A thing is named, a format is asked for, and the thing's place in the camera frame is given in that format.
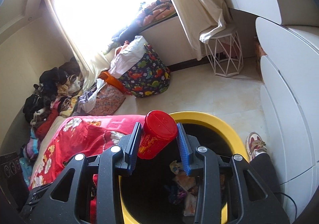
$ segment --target floral blanket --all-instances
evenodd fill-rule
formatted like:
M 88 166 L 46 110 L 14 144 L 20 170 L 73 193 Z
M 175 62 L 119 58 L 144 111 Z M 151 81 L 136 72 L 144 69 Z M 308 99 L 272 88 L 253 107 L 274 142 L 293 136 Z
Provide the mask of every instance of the floral blanket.
M 136 122 L 144 123 L 143 115 L 79 116 L 66 119 L 53 136 L 34 171 L 29 189 L 55 180 L 69 159 L 77 153 L 90 157 L 101 154 L 121 136 L 130 134 Z

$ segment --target black speaker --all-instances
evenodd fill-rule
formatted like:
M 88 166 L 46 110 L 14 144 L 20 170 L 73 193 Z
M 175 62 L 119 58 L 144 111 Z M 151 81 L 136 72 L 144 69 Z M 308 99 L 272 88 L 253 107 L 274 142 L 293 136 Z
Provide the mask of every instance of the black speaker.
M 11 206 L 20 211 L 29 196 L 16 152 L 0 156 L 0 187 Z

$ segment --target white curtain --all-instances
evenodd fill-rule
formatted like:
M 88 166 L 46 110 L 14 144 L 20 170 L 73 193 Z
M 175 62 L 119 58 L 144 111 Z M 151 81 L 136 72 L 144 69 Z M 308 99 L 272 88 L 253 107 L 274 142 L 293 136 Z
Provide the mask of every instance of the white curtain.
M 200 41 L 208 43 L 214 34 L 226 27 L 231 21 L 228 8 L 224 0 L 172 0 L 186 33 L 190 45 L 197 55 L 203 58 Z M 200 33 L 210 28 L 204 35 Z
M 111 53 L 104 56 L 100 44 L 94 42 L 95 39 L 101 36 L 92 37 L 94 29 L 87 29 L 87 25 L 82 24 L 81 20 L 89 20 L 79 16 L 79 23 L 76 25 L 74 20 L 70 20 L 74 7 L 68 6 L 65 0 L 45 0 L 50 15 L 52 16 L 56 26 L 58 27 L 61 36 L 65 40 L 68 48 L 74 54 L 84 77 L 83 90 L 89 89 L 101 73 L 101 71 L 109 68 L 112 60 Z

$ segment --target patterned cushion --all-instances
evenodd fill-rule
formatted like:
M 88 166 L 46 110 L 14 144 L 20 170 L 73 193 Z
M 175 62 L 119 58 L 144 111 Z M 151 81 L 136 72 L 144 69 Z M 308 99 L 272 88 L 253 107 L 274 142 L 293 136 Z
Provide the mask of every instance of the patterned cushion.
M 125 96 L 116 87 L 106 84 L 97 94 L 94 108 L 88 115 L 113 115 L 124 102 Z

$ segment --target colorful blanket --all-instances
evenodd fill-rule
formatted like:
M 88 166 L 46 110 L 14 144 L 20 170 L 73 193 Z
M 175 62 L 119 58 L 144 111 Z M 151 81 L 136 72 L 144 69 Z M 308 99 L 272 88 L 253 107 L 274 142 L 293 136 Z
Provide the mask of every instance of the colorful blanket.
M 147 26 L 148 24 L 161 20 L 174 12 L 175 7 L 171 0 L 156 0 L 139 12 L 135 22 L 139 27 Z

